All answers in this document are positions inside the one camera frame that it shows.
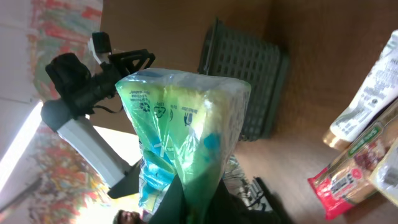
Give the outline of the green yellow sponge pack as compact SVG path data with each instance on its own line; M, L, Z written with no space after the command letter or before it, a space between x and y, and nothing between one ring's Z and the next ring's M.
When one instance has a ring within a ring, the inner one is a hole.
M142 153L139 206L154 213L175 177L189 223L205 218L241 134L248 82L148 68L116 84Z

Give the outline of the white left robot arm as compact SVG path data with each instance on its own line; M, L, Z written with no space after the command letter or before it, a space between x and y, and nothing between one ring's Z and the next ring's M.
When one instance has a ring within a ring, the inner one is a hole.
M130 166L85 116L94 114L101 100L115 97L118 81L149 68L155 55L146 49L114 54L105 32L94 32L88 48L102 69L97 74L74 53L61 54L46 66L60 98L44 103L41 118L97 171L109 187L108 195L117 199L139 192L140 163Z

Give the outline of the white tube with gold cap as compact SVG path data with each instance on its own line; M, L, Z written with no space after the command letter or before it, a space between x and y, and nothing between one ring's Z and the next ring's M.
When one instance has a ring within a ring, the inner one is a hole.
M333 149L345 150L373 117L396 98L397 31L394 30L351 103L330 124L323 142Z

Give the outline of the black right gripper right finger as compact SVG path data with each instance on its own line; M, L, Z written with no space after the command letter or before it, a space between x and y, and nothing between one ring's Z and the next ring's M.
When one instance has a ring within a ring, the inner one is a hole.
M211 224L283 224L292 223L275 211L250 210L244 202L231 194L220 180L211 201Z

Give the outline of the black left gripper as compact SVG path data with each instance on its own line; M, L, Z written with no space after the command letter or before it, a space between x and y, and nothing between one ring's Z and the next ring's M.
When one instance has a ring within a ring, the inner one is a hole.
M102 69L97 74L92 75L74 53L61 54L45 67L60 95L45 102L46 116L79 117L93 114L95 108L114 113L98 102L115 96L115 84L122 77L149 68L155 60L147 49L111 54L110 37L105 32L92 33L88 49Z

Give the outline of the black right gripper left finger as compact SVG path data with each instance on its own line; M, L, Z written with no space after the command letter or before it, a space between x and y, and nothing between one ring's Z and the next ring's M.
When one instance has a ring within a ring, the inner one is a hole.
M183 186L178 175L170 184L157 211L148 224L186 224L187 208Z

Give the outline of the orange spaghetti packet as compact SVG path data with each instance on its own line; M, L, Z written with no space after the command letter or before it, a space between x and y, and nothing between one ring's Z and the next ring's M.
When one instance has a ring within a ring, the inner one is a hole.
M359 137L315 177L307 179L332 220L377 192L369 177L397 140L394 101Z

